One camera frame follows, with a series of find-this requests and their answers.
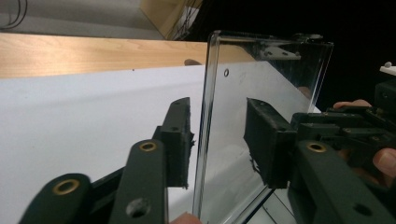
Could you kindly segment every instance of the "human finger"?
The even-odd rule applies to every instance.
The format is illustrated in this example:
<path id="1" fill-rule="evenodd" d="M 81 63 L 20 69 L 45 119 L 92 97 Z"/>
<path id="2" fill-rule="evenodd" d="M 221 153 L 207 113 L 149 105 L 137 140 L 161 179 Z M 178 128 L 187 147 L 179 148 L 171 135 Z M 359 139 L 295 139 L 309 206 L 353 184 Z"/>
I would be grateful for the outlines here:
<path id="1" fill-rule="evenodd" d="M 352 106 L 371 106 L 367 101 L 359 99 L 353 102 L 337 102 L 332 107 L 335 109 L 341 108 L 345 105 L 352 105 Z"/>
<path id="2" fill-rule="evenodd" d="M 202 222 L 198 217 L 195 217 L 190 213 L 183 213 L 181 216 L 171 221 L 170 224 L 202 224 Z"/>
<path id="3" fill-rule="evenodd" d="M 375 153 L 373 163 L 385 175 L 396 176 L 396 149 L 383 148 Z"/>

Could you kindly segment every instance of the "small hole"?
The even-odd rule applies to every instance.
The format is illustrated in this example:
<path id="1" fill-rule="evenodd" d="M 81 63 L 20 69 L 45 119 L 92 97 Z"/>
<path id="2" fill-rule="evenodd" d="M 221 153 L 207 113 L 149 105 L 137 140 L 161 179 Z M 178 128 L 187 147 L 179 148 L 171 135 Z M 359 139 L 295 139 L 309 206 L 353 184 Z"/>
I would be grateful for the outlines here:
<path id="1" fill-rule="evenodd" d="M 367 217 L 370 217 L 373 214 L 370 208 L 360 203 L 355 204 L 355 206 L 353 206 L 353 209 L 355 209 L 355 211 Z"/>
<path id="2" fill-rule="evenodd" d="M 143 217 L 149 213 L 151 205 L 149 199 L 138 198 L 126 206 L 126 215 L 131 218 Z"/>

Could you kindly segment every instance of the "glass plate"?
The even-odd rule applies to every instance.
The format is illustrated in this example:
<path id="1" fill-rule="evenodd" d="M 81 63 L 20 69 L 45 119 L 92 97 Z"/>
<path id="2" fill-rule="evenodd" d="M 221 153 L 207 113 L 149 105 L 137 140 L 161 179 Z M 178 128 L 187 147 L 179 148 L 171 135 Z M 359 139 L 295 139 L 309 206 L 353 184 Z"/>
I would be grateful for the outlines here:
<path id="1" fill-rule="evenodd" d="M 313 37 L 210 36 L 193 202 L 203 223 L 243 222 L 271 192 L 244 140 L 247 98 L 272 105 L 288 122 L 313 112 L 332 52 L 332 43 Z"/>

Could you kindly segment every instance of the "black plastic part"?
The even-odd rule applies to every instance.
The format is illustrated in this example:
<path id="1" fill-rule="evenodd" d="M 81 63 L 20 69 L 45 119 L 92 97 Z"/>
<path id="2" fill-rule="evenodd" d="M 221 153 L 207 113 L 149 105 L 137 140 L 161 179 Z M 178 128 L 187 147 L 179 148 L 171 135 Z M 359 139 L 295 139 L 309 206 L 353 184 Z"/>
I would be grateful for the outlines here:
<path id="1" fill-rule="evenodd" d="M 291 118 L 291 127 L 298 129 L 300 123 L 325 123 L 336 124 L 339 127 L 365 127 L 366 121 L 360 114 L 347 114 L 335 112 L 323 113 L 295 113 Z"/>
<path id="2" fill-rule="evenodd" d="M 163 126 L 157 127 L 153 139 L 166 145 L 167 187 L 188 187 L 191 148 L 190 98 L 174 101 L 168 109 Z"/>
<path id="3" fill-rule="evenodd" d="M 290 172 L 288 151 L 296 139 L 289 123 L 271 105 L 248 98 L 244 138 L 264 184 L 271 189 L 285 189 Z"/>
<path id="4" fill-rule="evenodd" d="M 110 224 L 168 223 L 165 148 L 149 139 L 132 146 Z"/>
<path id="5" fill-rule="evenodd" d="M 316 205 L 312 223 L 396 223 L 387 208 L 330 146 L 301 141 L 292 157 Z M 296 200 L 298 197 L 290 201 L 293 207 L 303 205 Z"/>
<path id="6" fill-rule="evenodd" d="M 120 168 L 92 183 L 91 201 L 93 205 L 90 215 L 87 217 L 87 224 L 108 222 L 122 173 L 123 168 Z"/>
<path id="7" fill-rule="evenodd" d="M 20 223 L 83 223 L 91 209 L 90 190 L 91 182 L 86 175 L 56 177 L 38 192 Z"/>

